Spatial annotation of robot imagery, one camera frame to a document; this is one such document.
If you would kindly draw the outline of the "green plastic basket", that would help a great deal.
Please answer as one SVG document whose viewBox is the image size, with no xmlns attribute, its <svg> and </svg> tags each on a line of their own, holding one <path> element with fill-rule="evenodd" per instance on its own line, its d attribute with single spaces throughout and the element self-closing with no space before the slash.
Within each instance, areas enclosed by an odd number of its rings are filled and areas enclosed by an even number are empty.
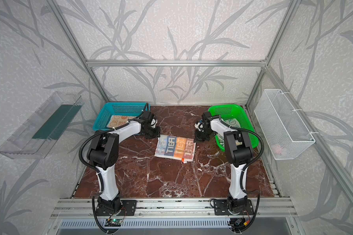
<svg viewBox="0 0 353 235">
<path fill-rule="evenodd" d="M 223 105 L 215 105 L 211 106 L 208 111 L 212 116 L 221 115 L 221 118 L 228 123 L 229 125 L 248 129 L 254 132 L 254 128 L 246 115 L 245 110 L 236 104 L 223 104 Z M 251 144 L 253 148 L 258 146 L 259 140 L 253 134 L 249 134 Z M 219 149 L 224 152 L 224 140 L 223 137 L 217 135 L 215 137 L 216 144 Z"/>
</svg>

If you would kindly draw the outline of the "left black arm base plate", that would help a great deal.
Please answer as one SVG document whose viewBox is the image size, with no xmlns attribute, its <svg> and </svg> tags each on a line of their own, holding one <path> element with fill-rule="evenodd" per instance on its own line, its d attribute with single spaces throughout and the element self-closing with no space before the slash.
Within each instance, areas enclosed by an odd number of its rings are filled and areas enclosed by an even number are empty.
<svg viewBox="0 0 353 235">
<path fill-rule="evenodd" d="M 97 216 L 134 216 L 137 206 L 137 200 L 122 200 L 121 206 L 117 209 L 111 209 L 105 207 L 102 203 L 99 203 L 96 208 Z"/>
</svg>

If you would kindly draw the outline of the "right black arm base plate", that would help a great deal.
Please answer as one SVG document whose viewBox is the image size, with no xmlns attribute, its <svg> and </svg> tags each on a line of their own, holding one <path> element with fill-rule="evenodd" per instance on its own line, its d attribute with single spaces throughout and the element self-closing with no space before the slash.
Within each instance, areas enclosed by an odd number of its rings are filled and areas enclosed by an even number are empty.
<svg viewBox="0 0 353 235">
<path fill-rule="evenodd" d="M 250 199 L 248 199 L 246 206 L 239 208 L 237 212 L 234 212 L 234 209 L 229 209 L 226 199 L 212 199 L 210 200 L 210 204 L 214 209 L 215 215 L 254 215 L 255 206 L 253 206 Z"/>
</svg>

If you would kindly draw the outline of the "clear plastic wall shelf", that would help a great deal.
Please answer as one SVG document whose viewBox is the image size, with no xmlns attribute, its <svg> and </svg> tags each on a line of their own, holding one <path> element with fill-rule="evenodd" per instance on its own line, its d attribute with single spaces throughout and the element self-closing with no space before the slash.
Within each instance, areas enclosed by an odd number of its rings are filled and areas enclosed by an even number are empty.
<svg viewBox="0 0 353 235">
<path fill-rule="evenodd" d="M 83 105 L 81 95 L 54 92 L 0 146 L 0 154 L 11 159 L 44 159 Z"/>
</svg>

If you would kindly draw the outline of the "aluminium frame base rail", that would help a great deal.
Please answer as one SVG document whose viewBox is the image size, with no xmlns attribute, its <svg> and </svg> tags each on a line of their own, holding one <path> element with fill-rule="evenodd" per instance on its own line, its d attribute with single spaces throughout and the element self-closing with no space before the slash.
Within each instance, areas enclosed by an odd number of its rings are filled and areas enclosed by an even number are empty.
<svg viewBox="0 0 353 235">
<path fill-rule="evenodd" d="M 250 198 L 254 215 L 215 215 L 209 198 L 125 198 L 137 200 L 134 216 L 97 216 L 93 215 L 90 199 L 61 199 L 58 201 L 43 232 L 44 235 L 56 235 L 62 229 L 99 229 L 100 223 L 105 229 L 171 229 L 171 228 L 224 228 L 231 218 L 256 218 L 253 229 L 268 229 L 275 222 L 292 235 L 303 235 L 305 231 L 298 218 L 290 198 Z M 121 227 L 105 227 L 105 220 L 123 219 Z"/>
</svg>

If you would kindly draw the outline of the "striped multicolour rabbit towel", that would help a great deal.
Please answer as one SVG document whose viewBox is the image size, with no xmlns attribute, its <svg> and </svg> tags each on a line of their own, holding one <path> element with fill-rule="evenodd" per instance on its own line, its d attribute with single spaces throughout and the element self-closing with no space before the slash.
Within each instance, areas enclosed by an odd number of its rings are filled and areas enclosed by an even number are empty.
<svg viewBox="0 0 353 235">
<path fill-rule="evenodd" d="M 155 156 L 187 163 L 194 160 L 195 150 L 196 143 L 193 139 L 160 135 L 156 146 Z"/>
</svg>

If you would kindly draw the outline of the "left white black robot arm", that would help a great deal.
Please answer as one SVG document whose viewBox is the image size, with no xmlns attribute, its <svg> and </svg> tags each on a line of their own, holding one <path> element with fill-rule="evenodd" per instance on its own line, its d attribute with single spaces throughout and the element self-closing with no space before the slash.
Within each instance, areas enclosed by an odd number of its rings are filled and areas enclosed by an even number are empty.
<svg viewBox="0 0 353 235">
<path fill-rule="evenodd" d="M 105 131 L 96 131 L 79 148 L 79 160 L 94 170 L 99 180 L 98 205 L 117 212 L 122 208 L 115 179 L 115 164 L 119 158 L 119 144 L 133 135 L 146 139 L 160 137 L 160 127 L 154 113 L 144 110 L 125 124 Z"/>
</svg>

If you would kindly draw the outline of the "green lit circuit board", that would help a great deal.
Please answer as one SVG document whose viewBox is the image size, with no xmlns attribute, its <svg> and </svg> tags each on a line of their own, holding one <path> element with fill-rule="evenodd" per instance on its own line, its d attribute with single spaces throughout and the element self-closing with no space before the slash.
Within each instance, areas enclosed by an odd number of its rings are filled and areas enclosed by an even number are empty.
<svg viewBox="0 0 353 235">
<path fill-rule="evenodd" d="M 105 227 L 121 227 L 123 219 L 111 218 L 105 220 Z"/>
</svg>

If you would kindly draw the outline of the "teal plastic basket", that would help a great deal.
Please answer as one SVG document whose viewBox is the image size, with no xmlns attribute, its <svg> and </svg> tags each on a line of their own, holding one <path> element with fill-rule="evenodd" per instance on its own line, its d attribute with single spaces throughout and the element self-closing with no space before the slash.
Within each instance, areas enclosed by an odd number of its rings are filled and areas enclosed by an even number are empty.
<svg viewBox="0 0 353 235">
<path fill-rule="evenodd" d="M 149 110 L 149 104 L 145 102 L 108 102 L 100 110 L 92 129 L 94 131 L 107 130 L 111 117 L 138 116 L 143 110 Z"/>
</svg>

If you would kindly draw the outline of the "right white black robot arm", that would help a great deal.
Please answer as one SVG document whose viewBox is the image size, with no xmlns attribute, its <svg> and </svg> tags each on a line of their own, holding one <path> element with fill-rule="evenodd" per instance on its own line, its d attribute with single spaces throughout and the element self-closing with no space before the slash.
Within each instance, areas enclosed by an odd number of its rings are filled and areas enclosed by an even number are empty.
<svg viewBox="0 0 353 235">
<path fill-rule="evenodd" d="M 248 204 L 248 194 L 260 194 L 259 191 L 246 190 L 245 177 L 247 168 L 263 154 L 264 141 L 254 131 L 230 125 L 220 115 L 212 116 L 210 112 L 204 112 L 202 119 L 195 123 L 194 142 L 209 141 L 218 134 L 224 138 L 225 155 L 231 169 L 231 183 L 227 198 L 228 209 L 233 213 L 239 213 Z M 255 158 L 250 135 L 255 136 L 261 144 L 261 149 Z"/>
</svg>

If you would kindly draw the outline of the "right wired connector board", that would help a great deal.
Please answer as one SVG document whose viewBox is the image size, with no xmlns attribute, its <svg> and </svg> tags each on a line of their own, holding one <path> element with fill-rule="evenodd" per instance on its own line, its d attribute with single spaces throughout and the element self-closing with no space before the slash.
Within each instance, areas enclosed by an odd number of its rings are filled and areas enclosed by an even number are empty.
<svg viewBox="0 0 353 235">
<path fill-rule="evenodd" d="M 231 218 L 228 225 L 232 228 L 244 228 L 250 223 L 250 220 L 246 220 L 245 218 Z"/>
</svg>

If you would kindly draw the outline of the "orange bunny towel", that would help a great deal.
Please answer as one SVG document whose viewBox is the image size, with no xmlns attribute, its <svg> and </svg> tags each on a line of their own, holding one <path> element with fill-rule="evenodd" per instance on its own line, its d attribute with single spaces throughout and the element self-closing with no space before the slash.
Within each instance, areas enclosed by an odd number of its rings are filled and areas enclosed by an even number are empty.
<svg viewBox="0 0 353 235">
<path fill-rule="evenodd" d="M 112 115 L 109 119 L 107 128 L 117 128 L 127 123 L 129 119 L 135 118 L 135 116 L 120 116 L 120 115 Z"/>
</svg>

